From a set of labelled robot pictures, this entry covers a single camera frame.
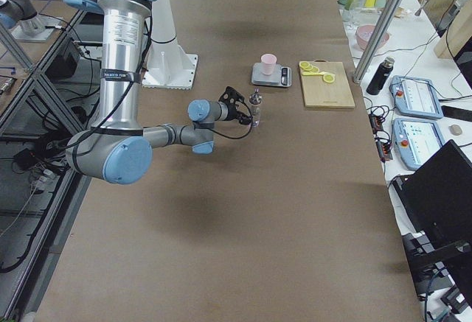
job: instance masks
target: black bottle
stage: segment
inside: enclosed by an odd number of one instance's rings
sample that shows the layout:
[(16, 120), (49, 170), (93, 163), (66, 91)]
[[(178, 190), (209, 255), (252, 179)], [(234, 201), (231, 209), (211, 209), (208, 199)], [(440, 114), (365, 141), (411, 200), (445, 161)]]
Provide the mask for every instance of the black bottle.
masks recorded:
[(381, 92), (386, 80), (388, 79), (390, 73), (393, 70), (393, 63), (395, 59), (392, 57), (387, 57), (385, 60), (378, 66), (377, 71), (374, 74), (372, 80), (370, 80), (369, 86), (367, 86), (367, 93), (371, 95), (378, 95)]

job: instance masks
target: black monitor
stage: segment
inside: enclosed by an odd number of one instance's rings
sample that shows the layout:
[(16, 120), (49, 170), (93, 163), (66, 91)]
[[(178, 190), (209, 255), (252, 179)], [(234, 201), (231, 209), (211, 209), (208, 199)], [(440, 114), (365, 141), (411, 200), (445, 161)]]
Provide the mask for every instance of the black monitor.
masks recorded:
[[(402, 183), (401, 199), (414, 228), (436, 250), (464, 240), (472, 244), (472, 163), (452, 140)], [(443, 261), (472, 306), (472, 253)]]

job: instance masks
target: pink bowl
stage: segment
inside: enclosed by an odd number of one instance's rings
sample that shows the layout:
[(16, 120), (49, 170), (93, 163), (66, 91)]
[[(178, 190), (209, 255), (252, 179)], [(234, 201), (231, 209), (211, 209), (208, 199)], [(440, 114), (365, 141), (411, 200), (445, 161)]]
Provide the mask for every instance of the pink bowl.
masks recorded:
[[(359, 26), (355, 31), (355, 40), (361, 49), (364, 51), (369, 43), (369, 39), (374, 32), (375, 25), (363, 25)], [(385, 46), (385, 43), (390, 39), (388, 32), (383, 35), (382, 41), (378, 44), (377, 49)]]

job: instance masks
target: pink cup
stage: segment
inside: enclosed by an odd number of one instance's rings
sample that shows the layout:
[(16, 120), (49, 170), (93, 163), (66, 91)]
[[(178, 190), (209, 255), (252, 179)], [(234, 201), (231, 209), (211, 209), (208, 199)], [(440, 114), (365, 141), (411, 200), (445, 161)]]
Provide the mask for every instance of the pink cup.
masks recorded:
[(266, 54), (260, 58), (260, 62), (263, 65), (263, 74), (272, 75), (275, 70), (275, 63), (277, 62), (277, 57), (275, 55)]

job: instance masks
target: cutting board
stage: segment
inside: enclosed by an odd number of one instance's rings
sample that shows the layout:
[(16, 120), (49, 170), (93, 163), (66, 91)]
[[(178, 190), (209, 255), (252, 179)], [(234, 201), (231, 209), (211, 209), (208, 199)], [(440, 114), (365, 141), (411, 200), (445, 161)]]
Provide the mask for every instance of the cutting board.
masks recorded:
[(354, 108), (353, 94), (347, 82), (346, 72), (341, 62), (313, 62), (320, 71), (334, 73), (334, 83), (325, 83), (321, 76), (303, 76), (303, 99), (309, 108)]

